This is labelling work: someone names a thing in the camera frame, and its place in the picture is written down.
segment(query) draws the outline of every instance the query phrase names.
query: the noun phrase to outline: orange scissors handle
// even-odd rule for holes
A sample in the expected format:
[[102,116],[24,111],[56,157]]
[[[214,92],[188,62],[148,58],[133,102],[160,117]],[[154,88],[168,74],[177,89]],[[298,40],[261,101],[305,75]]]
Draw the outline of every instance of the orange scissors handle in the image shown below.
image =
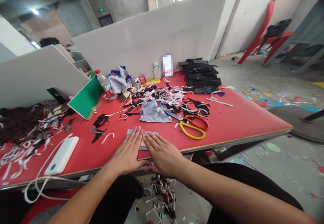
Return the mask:
[[[197,118],[197,119],[200,119],[202,122],[204,122],[205,123],[205,128],[204,127],[201,127],[201,126],[198,126],[198,125],[196,125],[193,121],[191,121],[189,118]],[[200,117],[200,116],[197,116],[197,115],[187,115],[186,117],[184,117],[183,118],[183,121],[185,121],[185,120],[188,120],[193,126],[195,126],[196,128],[198,128],[198,129],[201,129],[201,130],[203,130],[203,131],[207,131],[208,129],[209,129],[209,124],[208,124],[208,122],[204,119],[204,118],[202,118],[202,117]]]

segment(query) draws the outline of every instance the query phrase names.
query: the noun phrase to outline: green board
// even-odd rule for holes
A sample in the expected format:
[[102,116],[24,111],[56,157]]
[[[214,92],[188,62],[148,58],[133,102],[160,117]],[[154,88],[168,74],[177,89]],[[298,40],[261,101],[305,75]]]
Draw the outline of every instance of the green board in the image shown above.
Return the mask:
[[68,105],[86,119],[103,91],[104,89],[95,76],[75,95]]

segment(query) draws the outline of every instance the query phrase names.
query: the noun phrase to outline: black bag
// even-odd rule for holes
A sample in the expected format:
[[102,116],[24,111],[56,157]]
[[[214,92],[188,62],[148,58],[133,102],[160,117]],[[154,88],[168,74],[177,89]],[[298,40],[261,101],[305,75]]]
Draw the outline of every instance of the black bag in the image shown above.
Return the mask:
[[279,39],[281,38],[282,34],[284,33],[284,31],[286,30],[286,28],[289,26],[290,23],[291,23],[291,19],[286,19],[286,20],[282,20],[282,21],[276,23],[275,25],[270,25],[267,28],[267,33],[264,35],[264,39],[259,47],[258,54],[260,54],[260,49],[266,43],[268,38],[277,37],[276,40],[273,41],[273,43],[270,44],[270,46],[268,48],[270,48],[272,45],[274,45],[276,42],[278,42]]

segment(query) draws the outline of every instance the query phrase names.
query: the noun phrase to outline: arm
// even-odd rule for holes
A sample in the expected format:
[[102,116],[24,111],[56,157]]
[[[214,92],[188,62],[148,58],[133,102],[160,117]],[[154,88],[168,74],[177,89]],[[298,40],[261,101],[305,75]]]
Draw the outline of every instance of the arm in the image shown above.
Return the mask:
[[137,161],[136,159],[142,137],[143,130],[141,130],[141,127],[135,127],[134,131],[120,145],[112,159],[48,223],[88,223],[102,197],[118,176],[151,164],[148,161]]
[[271,195],[189,161],[160,135],[145,134],[144,142],[154,160],[146,170],[179,180],[237,223],[319,223]]

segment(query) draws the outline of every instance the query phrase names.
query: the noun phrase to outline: hand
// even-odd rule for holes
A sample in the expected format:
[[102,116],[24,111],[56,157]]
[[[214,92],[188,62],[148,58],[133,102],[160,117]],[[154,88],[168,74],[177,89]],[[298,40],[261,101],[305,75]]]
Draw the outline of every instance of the hand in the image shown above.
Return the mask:
[[140,167],[151,165],[149,161],[137,161],[137,154],[143,138],[141,127],[135,127],[132,133],[119,146],[108,165],[113,165],[119,175],[125,175],[136,171]]
[[148,166],[145,171],[151,170],[164,177],[177,178],[187,161],[180,151],[159,134],[145,132],[143,140],[154,160],[154,165]]

